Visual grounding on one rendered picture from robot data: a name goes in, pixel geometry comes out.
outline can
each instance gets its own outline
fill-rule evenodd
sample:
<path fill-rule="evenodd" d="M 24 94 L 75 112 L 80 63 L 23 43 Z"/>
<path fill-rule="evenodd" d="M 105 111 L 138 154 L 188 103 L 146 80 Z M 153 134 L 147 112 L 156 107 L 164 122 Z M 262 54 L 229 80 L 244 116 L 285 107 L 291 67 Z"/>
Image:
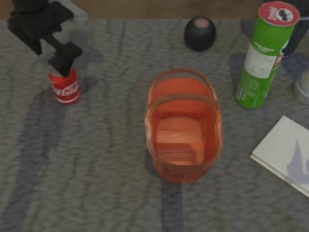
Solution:
<path fill-rule="evenodd" d="M 264 103 L 299 18 L 299 11 L 288 3 L 261 5 L 236 91 L 240 106 L 255 109 Z"/>
<path fill-rule="evenodd" d="M 53 70 L 49 72 L 49 80 L 54 89 L 55 97 L 61 104 L 70 105 L 79 101 L 81 89 L 74 69 L 71 69 L 67 77 L 63 77 Z"/>

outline red can lid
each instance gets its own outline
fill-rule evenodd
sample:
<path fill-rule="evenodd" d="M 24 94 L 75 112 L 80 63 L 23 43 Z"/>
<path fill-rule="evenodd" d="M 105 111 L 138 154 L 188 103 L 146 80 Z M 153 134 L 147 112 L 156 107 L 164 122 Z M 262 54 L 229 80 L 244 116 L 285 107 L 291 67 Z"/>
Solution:
<path fill-rule="evenodd" d="M 300 18 L 299 11 L 291 4 L 282 1 L 269 1 L 259 8 L 258 15 L 267 23 L 277 27 L 290 27 Z"/>

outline orange basket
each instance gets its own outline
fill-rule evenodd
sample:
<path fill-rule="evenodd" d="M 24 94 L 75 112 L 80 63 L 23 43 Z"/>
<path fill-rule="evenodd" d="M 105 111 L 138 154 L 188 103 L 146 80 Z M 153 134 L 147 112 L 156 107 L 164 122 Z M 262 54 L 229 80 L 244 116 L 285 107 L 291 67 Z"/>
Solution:
<path fill-rule="evenodd" d="M 198 72 L 175 69 L 154 80 L 148 93 L 145 126 L 153 164 L 169 182 L 195 181 L 219 157 L 220 106 L 209 80 Z"/>

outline green pringles can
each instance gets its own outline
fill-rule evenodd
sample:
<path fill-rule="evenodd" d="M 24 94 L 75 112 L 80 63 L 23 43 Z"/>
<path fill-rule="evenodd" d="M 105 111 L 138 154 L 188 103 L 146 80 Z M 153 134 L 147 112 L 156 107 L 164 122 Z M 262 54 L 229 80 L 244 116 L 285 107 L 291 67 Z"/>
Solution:
<path fill-rule="evenodd" d="M 261 5 L 236 91 L 240 106 L 256 109 L 264 103 L 299 18 L 299 11 L 285 2 Z"/>

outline basket handle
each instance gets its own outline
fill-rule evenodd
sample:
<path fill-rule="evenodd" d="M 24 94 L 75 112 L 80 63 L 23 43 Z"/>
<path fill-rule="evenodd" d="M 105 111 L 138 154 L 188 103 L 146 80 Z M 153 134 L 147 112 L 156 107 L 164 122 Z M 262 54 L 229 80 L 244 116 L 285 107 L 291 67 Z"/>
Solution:
<path fill-rule="evenodd" d="M 201 73 L 193 71 L 191 69 L 171 69 L 171 70 L 168 70 L 168 71 L 165 71 L 165 72 L 161 73 L 159 76 L 157 76 L 155 78 L 155 80 L 153 81 L 153 84 L 152 84 L 152 86 L 151 86 L 151 88 L 149 90 L 149 100 L 152 101 L 152 99 L 153 99 L 153 91 L 154 91 L 157 83 L 162 78 L 164 78 L 165 76 L 167 76 L 169 74 L 172 74 L 172 73 L 189 73 L 189 74 L 192 74 L 192 75 L 195 75 L 195 76 L 199 77 L 200 79 L 203 80 L 203 82 L 205 83 L 205 86 L 210 90 L 212 97 L 215 100 L 217 100 L 216 92 L 213 89 L 213 87 L 212 87 L 211 83 L 209 82 L 209 80 L 207 80 L 207 78 L 205 78 Z"/>

